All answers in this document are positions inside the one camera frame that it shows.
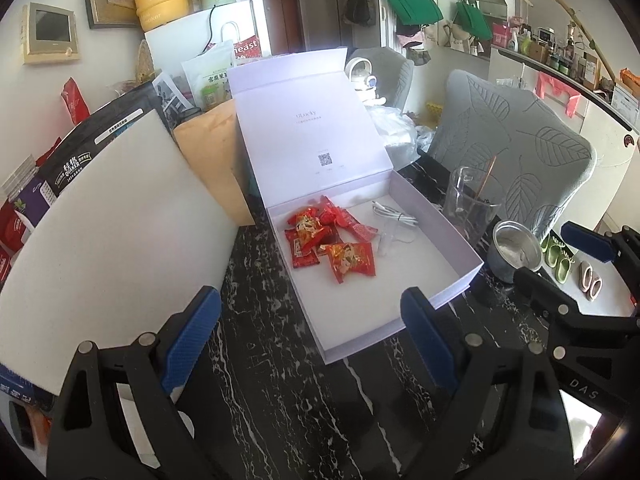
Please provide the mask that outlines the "wall intercom panel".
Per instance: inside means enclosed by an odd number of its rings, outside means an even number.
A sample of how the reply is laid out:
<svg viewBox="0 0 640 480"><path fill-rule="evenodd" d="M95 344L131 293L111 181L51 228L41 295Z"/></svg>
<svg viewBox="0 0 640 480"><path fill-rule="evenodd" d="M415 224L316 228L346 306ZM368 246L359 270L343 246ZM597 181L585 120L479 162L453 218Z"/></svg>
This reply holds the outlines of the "wall intercom panel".
<svg viewBox="0 0 640 480"><path fill-rule="evenodd" d="M21 49L26 65L78 61L80 53L75 13L42 3L25 4Z"/></svg>

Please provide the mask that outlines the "beige slippers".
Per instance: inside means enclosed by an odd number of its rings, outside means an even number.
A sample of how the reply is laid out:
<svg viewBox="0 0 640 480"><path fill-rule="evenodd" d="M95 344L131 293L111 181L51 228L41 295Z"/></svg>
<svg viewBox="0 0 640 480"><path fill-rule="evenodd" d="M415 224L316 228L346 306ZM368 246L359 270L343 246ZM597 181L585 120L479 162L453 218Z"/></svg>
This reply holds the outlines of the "beige slippers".
<svg viewBox="0 0 640 480"><path fill-rule="evenodd" d="M582 261L579 265L579 288L589 301L594 301L602 290L602 278L593 270L592 265Z"/></svg>

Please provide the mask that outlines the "clear glass measuring jug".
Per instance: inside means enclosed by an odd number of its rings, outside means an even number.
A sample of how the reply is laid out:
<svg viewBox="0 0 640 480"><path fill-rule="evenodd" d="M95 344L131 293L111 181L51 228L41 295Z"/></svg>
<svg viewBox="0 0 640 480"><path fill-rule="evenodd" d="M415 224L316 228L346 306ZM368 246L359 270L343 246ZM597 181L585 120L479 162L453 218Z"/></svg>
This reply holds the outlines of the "clear glass measuring jug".
<svg viewBox="0 0 640 480"><path fill-rule="evenodd" d="M476 246L498 214L504 194L503 186L486 171L462 166L450 174L442 214Z"/></svg>

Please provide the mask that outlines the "dark hanging handbag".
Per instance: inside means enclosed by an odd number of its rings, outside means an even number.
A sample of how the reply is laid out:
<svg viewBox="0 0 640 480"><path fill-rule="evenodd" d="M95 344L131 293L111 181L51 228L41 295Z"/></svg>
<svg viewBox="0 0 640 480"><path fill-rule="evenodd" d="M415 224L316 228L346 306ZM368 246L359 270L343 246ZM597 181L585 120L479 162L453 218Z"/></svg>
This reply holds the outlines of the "dark hanging handbag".
<svg viewBox="0 0 640 480"><path fill-rule="evenodd" d="M347 24L372 27L376 23L374 1L346 0L343 16Z"/></svg>

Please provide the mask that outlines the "brown entrance door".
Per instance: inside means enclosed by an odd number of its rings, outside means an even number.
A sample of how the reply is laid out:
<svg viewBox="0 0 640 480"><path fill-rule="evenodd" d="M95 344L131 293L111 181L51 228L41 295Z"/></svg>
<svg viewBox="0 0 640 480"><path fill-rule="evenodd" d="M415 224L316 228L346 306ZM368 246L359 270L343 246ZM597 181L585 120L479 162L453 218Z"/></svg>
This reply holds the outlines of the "brown entrance door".
<svg viewBox="0 0 640 480"><path fill-rule="evenodd" d="M306 50L299 0L260 0L273 55Z"/></svg>

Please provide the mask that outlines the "white plastic bag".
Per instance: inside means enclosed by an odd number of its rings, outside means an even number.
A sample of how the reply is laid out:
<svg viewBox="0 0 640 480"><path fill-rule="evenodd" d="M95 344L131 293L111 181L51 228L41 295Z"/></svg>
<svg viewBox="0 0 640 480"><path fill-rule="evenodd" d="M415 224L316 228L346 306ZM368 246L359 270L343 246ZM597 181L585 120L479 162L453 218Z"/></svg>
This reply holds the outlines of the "white plastic bag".
<svg viewBox="0 0 640 480"><path fill-rule="evenodd" d="M435 130L416 125L399 108L372 106L368 112L395 170L413 164L430 148Z"/></svg>

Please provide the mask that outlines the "red ketchup sachet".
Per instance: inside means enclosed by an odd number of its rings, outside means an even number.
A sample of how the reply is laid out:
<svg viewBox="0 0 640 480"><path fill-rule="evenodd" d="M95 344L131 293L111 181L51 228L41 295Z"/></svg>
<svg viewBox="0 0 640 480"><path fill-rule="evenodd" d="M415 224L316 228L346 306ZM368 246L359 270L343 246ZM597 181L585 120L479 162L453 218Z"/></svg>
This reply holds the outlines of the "red ketchup sachet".
<svg viewBox="0 0 640 480"><path fill-rule="evenodd" d="M290 244L292 265L294 269L316 266L320 260L312 249L303 250L302 242L294 229L285 230L285 237Z"/></svg>

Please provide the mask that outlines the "lilac gift box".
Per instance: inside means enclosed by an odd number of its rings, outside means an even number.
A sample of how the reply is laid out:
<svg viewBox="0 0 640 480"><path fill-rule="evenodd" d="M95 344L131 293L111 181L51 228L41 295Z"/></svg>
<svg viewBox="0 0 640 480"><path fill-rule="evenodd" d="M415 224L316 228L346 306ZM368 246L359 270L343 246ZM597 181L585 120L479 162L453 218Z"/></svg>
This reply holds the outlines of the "lilac gift box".
<svg viewBox="0 0 640 480"><path fill-rule="evenodd" d="M398 333L406 289L442 307L482 265L394 169L345 61L342 49L320 50L228 73L259 193L326 363Z"/></svg>

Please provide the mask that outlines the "red text snack packet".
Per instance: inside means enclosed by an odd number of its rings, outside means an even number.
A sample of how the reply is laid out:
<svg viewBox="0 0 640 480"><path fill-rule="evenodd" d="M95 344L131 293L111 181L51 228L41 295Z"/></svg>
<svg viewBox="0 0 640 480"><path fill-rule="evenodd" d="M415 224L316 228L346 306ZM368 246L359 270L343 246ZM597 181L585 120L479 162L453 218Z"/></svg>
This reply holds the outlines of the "red text snack packet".
<svg viewBox="0 0 640 480"><path fill-rule="evenodd" d="M359 222L348 210L342 207L340 208L342 210L343 220L341 224L337 224L337 226L349 232L350 235L361 243L371 243L378 235L378 230Z"/></svg>

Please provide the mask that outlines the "red plastic propeller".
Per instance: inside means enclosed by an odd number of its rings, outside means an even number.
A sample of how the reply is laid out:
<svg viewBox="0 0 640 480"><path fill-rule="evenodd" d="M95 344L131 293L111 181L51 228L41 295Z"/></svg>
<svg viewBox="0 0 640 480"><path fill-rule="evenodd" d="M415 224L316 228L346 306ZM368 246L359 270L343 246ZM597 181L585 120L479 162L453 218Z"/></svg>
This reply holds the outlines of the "red plastic propeller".
<svg viewBox="0 0 640 480"><path fill-rule="evenodd" d="M317 218L322 226L334 226L334 224L341 224L342 210L339 206L336 206L329 197L325 195L320 196L319 203L314 206L317 211Z"/></svg>

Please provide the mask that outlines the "white baby bottle device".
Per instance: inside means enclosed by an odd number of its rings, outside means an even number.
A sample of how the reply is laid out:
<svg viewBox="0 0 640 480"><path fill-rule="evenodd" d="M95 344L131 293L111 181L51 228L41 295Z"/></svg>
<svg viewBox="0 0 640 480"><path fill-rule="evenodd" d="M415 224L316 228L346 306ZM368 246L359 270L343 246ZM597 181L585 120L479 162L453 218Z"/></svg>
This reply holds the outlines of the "white baby bottle device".
<svg viewBox="0 0 640 480"><path fill-rule="evenodd" d="M378 78L374 76L368 58L351 58L345 65L345 75L365 106L382 106L386 103L385 98L378 96Z"/></svg>

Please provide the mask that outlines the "white fridge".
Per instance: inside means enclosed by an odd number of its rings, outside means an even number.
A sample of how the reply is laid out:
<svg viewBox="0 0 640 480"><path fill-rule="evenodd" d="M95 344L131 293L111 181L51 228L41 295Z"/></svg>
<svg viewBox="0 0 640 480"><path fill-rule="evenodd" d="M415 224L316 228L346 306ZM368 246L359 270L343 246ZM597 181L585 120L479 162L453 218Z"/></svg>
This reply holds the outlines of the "white fridge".
<svg viewBox="0 0 640 480"><path fill-rule="evenodd" d="M231 41L241 61L271 55L264 0L244 0L192 13L144 34L154 68L172 78L182 63L215 44Z"/></svg>

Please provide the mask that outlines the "red cartoon snack bag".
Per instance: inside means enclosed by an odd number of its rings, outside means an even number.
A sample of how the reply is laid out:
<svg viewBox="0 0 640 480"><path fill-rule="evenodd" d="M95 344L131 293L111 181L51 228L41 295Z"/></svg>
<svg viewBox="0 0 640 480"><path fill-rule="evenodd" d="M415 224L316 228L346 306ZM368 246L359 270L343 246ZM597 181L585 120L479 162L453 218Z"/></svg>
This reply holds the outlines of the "red cartoon snack bag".
<svg viewBox="0 0 640 480"><path fill-rule="evenodd" d="M376 275L372 244L337 243L325 244L320 248L329 258L331 270L338 284L344 282L349 273L358 273L374 278Z"/></svg>
<svg viewBox="0 0 640 480"><path fill-rule="evenodd" d="M288 225L295 229L303 252L317 247L331 233L330 227L321 223L318 208L313 206L292 214Z"/></svg>

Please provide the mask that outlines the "black snack bag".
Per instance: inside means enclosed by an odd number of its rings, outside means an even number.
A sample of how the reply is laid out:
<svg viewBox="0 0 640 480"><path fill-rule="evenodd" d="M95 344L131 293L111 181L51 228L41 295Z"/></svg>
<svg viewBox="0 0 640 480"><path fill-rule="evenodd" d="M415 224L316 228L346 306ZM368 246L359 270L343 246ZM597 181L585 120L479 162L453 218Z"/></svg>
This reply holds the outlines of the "black snack bag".
<svg viewBox="0 0 640 480"><path fill-rule="evenodd" d="M40 167L40 178L59 196L100 151L149 112L157 112L169 130L162 100L148 81L105 104L73 128Z"/></svg>

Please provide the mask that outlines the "clear acrylic stand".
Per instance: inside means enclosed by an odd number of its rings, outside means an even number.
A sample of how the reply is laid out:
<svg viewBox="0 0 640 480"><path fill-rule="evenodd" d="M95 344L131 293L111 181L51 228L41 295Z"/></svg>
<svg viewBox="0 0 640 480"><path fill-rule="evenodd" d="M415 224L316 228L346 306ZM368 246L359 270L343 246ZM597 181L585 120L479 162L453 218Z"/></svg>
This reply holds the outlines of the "clear acrylic stand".
<svg viewBox="0 0 640 480"><path fill-rule="evenodd" d="M404 226L396 221L387 222L378 237L378 256L386 257L392 248L398 244L407 244L408 240L402 236Z"/></svg>

